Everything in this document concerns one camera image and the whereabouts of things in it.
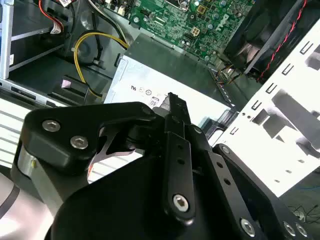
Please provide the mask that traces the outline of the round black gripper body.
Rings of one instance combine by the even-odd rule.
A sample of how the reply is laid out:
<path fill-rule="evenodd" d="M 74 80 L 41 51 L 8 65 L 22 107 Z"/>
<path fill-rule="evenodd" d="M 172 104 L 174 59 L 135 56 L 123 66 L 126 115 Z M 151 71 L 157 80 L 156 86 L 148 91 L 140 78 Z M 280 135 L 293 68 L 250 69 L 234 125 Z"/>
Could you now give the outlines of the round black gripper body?
<path fill-rule="evenodd" d="M 78 190 L 60 207 L 53 240 L 240 240 L 213 182 L 193 170 L 196 215 L 184 226 L 162 206 L 160 159 L 137 159 Z"/>

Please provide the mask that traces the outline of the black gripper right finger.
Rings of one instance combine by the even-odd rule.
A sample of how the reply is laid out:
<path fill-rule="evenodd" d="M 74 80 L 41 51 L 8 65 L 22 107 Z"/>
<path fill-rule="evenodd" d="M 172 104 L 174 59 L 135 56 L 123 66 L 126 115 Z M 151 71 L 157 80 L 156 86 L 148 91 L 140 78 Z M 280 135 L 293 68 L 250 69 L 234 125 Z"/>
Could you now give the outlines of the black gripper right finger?
<path fill-rule="evenodd" d="M 225 144 L 211 147 L 186 113 L 188 240 L 311 240 L 313 235 Z"/>

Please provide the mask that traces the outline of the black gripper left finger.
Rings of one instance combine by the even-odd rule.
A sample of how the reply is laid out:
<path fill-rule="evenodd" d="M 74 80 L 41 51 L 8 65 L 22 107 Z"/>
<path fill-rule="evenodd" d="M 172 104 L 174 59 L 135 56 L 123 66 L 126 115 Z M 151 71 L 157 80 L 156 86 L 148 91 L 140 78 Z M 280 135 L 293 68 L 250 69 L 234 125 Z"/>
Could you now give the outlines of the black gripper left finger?
<path fill-rule="evenodd" d="M 195 197 L 187 104 L 169 93 L 160 109 L 165 116 L 142 102 L 33 110 L 24 119 L 11 173 L 31 181 L 56 213 L 88 185 L 94 163 L 141 149 L 145 161 L 160 161 L 161 208 L 190 225 Z"/>

